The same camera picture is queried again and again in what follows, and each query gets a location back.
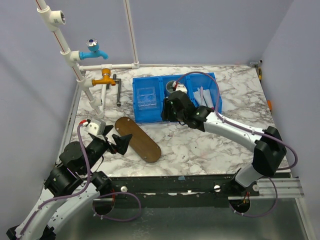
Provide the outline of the clear plastic square holder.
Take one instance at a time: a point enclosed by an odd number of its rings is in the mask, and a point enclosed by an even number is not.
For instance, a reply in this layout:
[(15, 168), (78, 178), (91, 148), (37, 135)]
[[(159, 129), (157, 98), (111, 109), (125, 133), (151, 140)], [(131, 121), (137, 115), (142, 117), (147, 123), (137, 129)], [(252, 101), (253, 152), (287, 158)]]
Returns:
[(137, 108), (140, 111), (157, 109), (159, 105), (159, 90), (156, 87), (140, 87), (135, 91)]

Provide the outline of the blue plastic divided bin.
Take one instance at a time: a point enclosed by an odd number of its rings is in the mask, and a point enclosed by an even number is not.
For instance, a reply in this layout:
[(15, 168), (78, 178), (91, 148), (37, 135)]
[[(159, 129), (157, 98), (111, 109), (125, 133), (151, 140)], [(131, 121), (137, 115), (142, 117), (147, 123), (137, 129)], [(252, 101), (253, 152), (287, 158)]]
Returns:
[[(169, 76), (152, 76), (134, 78), (132, 81), (133, 88), (133, 110), (134, 119), (136, 123), (156, 123), (163, 122), (161, 113), (163, 110), (163, 101), (166, 97), (165, 86), (169, 81), (176, 81), (176, 84), (183, 84), (187, 87), (187, 96), (196, 107), (194, 114), (190, 117), (188, 126), (197, 129), (206, 120), (206, 116), (210, 112), (222, 112), (222, 98), (220, 91), (216, 84), (214, 73), (192, 72), (185, 75), (169, 75)], [(158, 103), (157, 109), (138, 110), (136, 100), (136, 90), (138, 88), (156, 87), (158, 89)], [(214, 104), (214, 109), (203, 105), (198, 105), (194, 98), (194, 92), (198, 88), (203, 87), (203, 90), (210, 90), (211, 98)]]

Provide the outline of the oval wooden tray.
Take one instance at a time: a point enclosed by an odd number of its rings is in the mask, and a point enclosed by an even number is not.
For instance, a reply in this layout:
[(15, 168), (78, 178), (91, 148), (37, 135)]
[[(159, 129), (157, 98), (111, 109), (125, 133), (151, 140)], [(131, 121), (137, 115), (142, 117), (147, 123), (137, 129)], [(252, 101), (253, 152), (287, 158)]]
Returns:
[(155, 163), (160, 159), (161, 148), (134, 120), (121, 117), (115, 122), (115, 129), (121, 136), (132, 134), (129, 145), (145, 162)]

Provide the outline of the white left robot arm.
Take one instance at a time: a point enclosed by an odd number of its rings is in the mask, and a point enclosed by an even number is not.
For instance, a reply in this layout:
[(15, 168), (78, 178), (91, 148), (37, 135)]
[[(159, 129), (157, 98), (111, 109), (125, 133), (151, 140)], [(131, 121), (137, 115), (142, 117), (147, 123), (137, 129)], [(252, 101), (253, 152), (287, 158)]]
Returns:
[(78, 140), (67, 144), (60, 154), (60, 163), (44, 181), (33, 209), (20, 225), (7, 230), (10, 240), (53, 240), (58, 227), (52, 218), (61, 223), (94, 197), (115, 195), (107, 175), (91, 170), (104, 153), (124, 155), (127, 152), (132, 135), (114, 134), (111, 143), (106, 135), (112, 128), (91, 120), (78, 125)]

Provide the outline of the toothpaste tube green cap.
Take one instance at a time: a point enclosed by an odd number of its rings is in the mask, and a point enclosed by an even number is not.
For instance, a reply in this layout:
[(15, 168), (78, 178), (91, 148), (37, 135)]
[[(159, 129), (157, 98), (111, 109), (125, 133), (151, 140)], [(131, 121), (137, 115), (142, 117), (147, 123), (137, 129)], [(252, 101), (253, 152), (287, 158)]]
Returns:
[(196, 100), (196, 102), (198, 103), (199, 106), (201, 106), (201, 98), (200, 98), (200, 94), (198, 91), (195, 91), (193, 93), (194, 99)]

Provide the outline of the pink toothbrush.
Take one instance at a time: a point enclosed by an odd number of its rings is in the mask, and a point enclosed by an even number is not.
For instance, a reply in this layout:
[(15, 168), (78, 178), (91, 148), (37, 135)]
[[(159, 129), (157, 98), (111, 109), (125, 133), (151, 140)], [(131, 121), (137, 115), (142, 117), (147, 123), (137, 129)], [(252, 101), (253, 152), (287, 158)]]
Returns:
[(200, 95), (200, 105), (201, 106), (205, 106), (206, 103), (205, 103), (205, 99), (204, 99), (204, 95), (203, 95), (203, 87), (201, 86), (200, 88), (197, 89), (198, 90), (198, 93)]

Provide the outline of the toothpaste tube red cap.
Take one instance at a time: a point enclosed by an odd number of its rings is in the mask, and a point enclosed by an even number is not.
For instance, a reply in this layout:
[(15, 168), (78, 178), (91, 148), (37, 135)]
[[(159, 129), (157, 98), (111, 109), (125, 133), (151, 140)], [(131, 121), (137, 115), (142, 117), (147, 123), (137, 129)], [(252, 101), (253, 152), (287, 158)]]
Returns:
[(203, 98), (208, 108), (215, 108), (209, 89), (203, 90)]

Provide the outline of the black metal hex key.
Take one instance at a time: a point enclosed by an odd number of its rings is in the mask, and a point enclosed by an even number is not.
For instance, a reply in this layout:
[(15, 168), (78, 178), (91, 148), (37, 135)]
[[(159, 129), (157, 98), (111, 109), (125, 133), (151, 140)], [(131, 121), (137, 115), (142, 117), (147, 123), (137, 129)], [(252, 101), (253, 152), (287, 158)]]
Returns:
[(112, 79), (117, 84), (116, 105), (120, 107), (122, 105), (121, 104), (122, 79), (118, 78), (116, 73), (113, 74)]

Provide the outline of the orange plastic faucet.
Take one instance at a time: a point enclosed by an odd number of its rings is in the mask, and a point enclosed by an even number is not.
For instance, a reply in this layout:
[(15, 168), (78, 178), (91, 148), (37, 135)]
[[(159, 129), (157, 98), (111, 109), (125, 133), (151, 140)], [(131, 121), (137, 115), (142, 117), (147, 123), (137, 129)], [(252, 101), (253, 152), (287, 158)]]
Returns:
[(115, 80), (113, 80), (111, 78), (111, 70), (109, 68), (103, 68), (101, 70), (101, 75), (102, 75), (101, 79), (92, 79), (91, 80), (91, 83), (92, 83), (93, 86), (96, 86), (96, 85), (107, 85), (107, 84), (110, 84), (112, 86), (116, 85)]

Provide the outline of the yellow black tool at corner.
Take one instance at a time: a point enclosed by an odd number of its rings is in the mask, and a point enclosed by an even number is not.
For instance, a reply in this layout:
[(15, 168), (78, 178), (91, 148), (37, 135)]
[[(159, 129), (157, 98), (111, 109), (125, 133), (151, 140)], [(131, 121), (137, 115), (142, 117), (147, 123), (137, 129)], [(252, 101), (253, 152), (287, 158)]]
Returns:
[(262, 68), (261, 68), (262, 63), (263, 63), (262, 59), (259, 61), (251, 61), (249, 63), (250, 66), (255, 68), (260, 82), (262, 81)]

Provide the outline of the blue plastic faucet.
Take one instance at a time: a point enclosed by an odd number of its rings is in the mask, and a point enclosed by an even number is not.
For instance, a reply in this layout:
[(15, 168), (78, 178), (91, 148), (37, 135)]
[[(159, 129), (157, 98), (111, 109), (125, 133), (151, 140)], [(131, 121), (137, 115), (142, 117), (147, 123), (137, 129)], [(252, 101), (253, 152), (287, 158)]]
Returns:
[(86, 42), (89, 52), (79, 52), (80, 60), (89, 59), (89, 58), (99, 58), (102, 57), (104, 60), (109, 58), (108, 54), (100, 50), (99, 43), (96, 39), (91, 38)]

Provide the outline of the orange clamp on wall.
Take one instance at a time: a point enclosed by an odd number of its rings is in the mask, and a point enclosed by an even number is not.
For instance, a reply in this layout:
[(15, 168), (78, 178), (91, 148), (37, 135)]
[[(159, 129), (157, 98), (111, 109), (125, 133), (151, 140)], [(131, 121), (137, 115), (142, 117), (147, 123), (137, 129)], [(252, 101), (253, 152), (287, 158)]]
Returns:
[(267, 105), (268, 105), (270, 112), (272, 112), (272, 103), (270, 100), (267, 100)]

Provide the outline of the black metal base rail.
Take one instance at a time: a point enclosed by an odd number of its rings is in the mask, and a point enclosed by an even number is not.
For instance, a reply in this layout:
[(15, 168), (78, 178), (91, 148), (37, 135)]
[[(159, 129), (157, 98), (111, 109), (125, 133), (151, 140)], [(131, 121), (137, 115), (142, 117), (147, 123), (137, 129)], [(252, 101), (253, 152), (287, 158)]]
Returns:
[(113, 177), (115, 196), (101, 196), (93, 203), (107, 208), (227, 208), (230, 200), (259, 196), (258, 184), (235, 185), (231, 174)]

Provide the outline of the white PVC pipe frame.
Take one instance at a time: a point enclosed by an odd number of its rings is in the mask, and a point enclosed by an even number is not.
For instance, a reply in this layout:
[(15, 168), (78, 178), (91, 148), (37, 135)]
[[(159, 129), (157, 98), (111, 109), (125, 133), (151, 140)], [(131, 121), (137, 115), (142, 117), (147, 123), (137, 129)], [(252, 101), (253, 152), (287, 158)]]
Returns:
[(126, 20), (128, 25), (130, 43), (133, 51), (133, 63), (128, 64), (101, 64), (97, 66), (80, 66), (78, 62), (82, 61), (79, 57), (79, 52), (81, 51), (72, 51), (63, 36), (63, 33), (60, 30), (60, 26), (64, 26), (66, 24), (66, 18), (61, 10), (51, 10), (51, 8), (47, 5), (44, 0), (36, 0), (35, 1), (37, 12), (41, 16), (44, 24), (48, 28), (48, 30), (53, 34), (57, 44), (60, 47), (60, 54), (63, 56), (66, 64), (72, 69), (74, 76), (76, 77), (77, 85), (80, 90), (84, 92), (87, 97), (88, 103), (93, 109), (95, 115), (102, 119), (104, 117), (104, 98), (96, 98), (93, 96), (90, 91), (91, 88), (95, 87), (92, 85), (92, 79), (86, 78), (83, 75), (84, 71), (89, 70), (101, 70), (108, 68), (110, 69), (110, 77), (111, 70), (113, 69), (138, 69), (140, 67), (140, 62), (138, 59), (138, 52), (135, 41), (134, 27), (132, 22), (132, 14), (130, 8), (130, 2), (125, 0), (123, 2), (124, 10), (126, 14)]

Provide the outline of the aluminium extrusion rail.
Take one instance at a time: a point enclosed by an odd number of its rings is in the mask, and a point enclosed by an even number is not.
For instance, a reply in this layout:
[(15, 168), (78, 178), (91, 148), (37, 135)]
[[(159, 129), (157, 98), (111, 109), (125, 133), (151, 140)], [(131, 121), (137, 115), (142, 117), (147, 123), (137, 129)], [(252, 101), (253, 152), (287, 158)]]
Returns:
[(267, 178), (258, 180), (258, 196), (251, 196), (252, 199), (297, 199), (305, 196), (299, 178)]

